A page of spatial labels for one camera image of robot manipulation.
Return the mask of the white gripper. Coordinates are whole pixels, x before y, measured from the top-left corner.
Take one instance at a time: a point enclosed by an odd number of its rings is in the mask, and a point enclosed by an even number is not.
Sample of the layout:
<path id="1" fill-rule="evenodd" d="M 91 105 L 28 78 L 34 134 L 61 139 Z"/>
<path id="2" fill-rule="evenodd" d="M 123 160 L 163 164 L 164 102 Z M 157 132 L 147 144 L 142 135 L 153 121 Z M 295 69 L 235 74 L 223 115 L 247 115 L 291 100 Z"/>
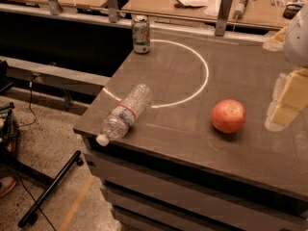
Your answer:
<path id="1" fill-rule="evenodd" d="M 263 48 L 272 52 L 284 48 L 289 63 L 305 67 L 289 74 L 281 73 L 276 80 L 265 127 L 280 132 L 308 106 L 308 5 L 295 15 L 288 28 L 284 27 L 270 37 Z"/>

